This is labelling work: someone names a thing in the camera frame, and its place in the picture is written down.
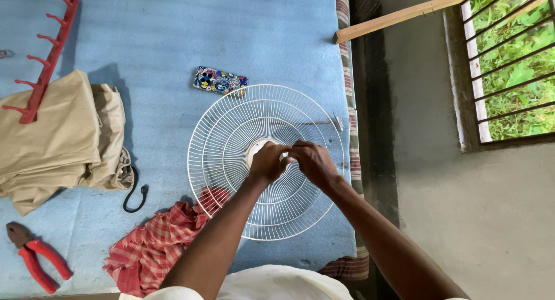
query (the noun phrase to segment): pliers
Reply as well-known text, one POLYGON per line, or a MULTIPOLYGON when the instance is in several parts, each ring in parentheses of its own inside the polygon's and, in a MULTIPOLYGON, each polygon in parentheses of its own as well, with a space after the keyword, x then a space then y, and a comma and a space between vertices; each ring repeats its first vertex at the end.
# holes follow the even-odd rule
POLYGON ((25 261, 27 269, 31 276, 46 290, 52 294, 56 291, 56 283, 52 278, 46 275, 40 268, 38 263, 37 254, 42 254, 48 261, 52 262, 56 270, 60 273, 63 279, 68 280, 72 276, 72 272, 66 265, 66 261, 62 259, 56 251, 45 245, 38 239, 34 239, 31 232, 23 225, 16 222, 10 222, 6 226, 8 237, 19 249, 18 254, 25 261))

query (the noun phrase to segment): phone case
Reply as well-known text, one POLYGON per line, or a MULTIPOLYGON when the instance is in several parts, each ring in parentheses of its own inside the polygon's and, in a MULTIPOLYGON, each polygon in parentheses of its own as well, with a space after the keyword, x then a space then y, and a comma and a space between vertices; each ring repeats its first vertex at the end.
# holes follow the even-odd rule
POLYGON ((228 94, 246 87, 249 80, 230 72, 199 66, 193 86, 214 93, 228 94))

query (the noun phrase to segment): person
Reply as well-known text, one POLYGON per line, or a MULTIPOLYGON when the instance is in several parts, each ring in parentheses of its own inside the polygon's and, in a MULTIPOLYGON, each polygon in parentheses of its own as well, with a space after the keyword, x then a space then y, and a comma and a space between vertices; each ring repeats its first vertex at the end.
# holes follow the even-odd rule
POLYGON ((236 194, 206 224, 160 289, 144 300, 352 299, 340 282, 306 269, 267 265, 226 276, 258 197, 293 158, 362 236, 370 257, 401 299, 468 299, 416 244, 360 198, 338 174, 325 148, 299 140, 293 146, 269 141, 254 155, 236 194), (289 157, 280 160, 284 152, 289 157))

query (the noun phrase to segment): left hand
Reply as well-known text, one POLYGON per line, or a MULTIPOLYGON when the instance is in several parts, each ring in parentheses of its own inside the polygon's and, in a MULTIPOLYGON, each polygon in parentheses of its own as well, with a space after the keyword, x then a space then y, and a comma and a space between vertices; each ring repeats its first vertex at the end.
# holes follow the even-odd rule
POLYGON ((260 178, 266 184, 277 180, 285 172, 287 165, 295 161, 291 157, 279 160, 281 154, 288 152, 291 146, 274 144, 271 140, 266 142, 260 151, 253 156, 249 176, 260 178))

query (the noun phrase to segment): hand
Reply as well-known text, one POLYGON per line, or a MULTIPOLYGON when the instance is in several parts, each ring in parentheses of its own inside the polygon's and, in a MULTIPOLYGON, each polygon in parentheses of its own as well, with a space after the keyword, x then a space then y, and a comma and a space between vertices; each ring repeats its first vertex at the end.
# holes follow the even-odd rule
POLYGON ((297 159, 299 169, 324 193, 337 182, 339 175, 328 151, 312 142, 298 140, 289 151, 289 156, 297 159))
POLYGON ((288 152, 291 146, 277 145, 271 140, 260 151, 253 156, 253 163, 250 166, 249 176, 262 179, 267 185, 274 182, 279 176, 285 172, 287 165, 295 161, 291 157, 283 158, 280 156, 284 152, 288 152))

